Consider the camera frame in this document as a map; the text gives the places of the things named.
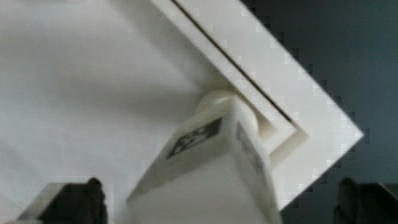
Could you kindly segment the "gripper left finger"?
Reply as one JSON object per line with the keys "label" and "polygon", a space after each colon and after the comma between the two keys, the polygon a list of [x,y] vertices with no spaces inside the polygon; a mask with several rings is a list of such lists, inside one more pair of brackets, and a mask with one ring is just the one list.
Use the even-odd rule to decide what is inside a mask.
{"label": "gripper left finger", "polygon": [[49,183],[17,218],[23,224],[108,224],[103,184]]}

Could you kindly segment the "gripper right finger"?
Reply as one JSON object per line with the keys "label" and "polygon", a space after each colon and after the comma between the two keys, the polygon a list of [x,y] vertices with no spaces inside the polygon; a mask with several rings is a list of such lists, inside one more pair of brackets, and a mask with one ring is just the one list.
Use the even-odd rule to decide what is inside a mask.
{"label": "gripper right finger", "polygon": [[398,224],[398,183],[341,180],[334,224]]}

